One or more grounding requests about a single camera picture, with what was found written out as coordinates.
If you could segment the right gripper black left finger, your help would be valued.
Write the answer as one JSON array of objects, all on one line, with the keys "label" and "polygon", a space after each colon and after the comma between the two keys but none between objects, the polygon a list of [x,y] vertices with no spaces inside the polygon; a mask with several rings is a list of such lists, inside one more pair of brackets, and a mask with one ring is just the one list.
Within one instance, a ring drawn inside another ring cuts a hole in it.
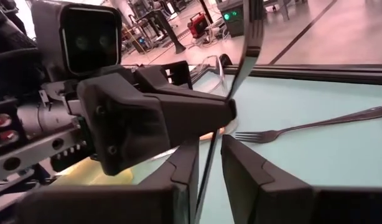
[{"label": "right gripper black left finger", "polygon": [[17,223],[194,223],[199,140],[184,142],[137,185],[54,185],[27,194]]}]

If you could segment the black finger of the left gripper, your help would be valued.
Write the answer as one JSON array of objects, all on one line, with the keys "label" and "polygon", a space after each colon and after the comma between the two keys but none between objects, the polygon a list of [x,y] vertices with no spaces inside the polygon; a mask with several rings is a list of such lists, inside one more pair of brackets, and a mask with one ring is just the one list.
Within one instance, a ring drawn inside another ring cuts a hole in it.
[{"label": "black finger of the left gripper", "polygon": [[83,117],[104,173],[116,175],[236,118],[231,98],[143,80],[139,91],[118,73],[77,86]]},{"label": "black finger of the left gripper", "polygon": [[141,67],[135,71],[135,79],[142,86],[142,89],[146,90],[148,93],[158,93],[163,95],[225,100],[224,96],[213,95],[170,84],[165,78],[161,68],[160,65],[154,65],[151,67]]}]

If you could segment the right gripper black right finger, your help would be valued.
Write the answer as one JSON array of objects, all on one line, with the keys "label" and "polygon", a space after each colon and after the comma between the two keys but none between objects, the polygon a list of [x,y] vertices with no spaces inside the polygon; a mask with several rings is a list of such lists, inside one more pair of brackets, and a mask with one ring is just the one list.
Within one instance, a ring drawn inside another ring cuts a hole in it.
[{"label": "right gripper black right finger", "polygon": [[221,162],[235,223],[382,223],[382,187],[309,185],[230,135]]}]

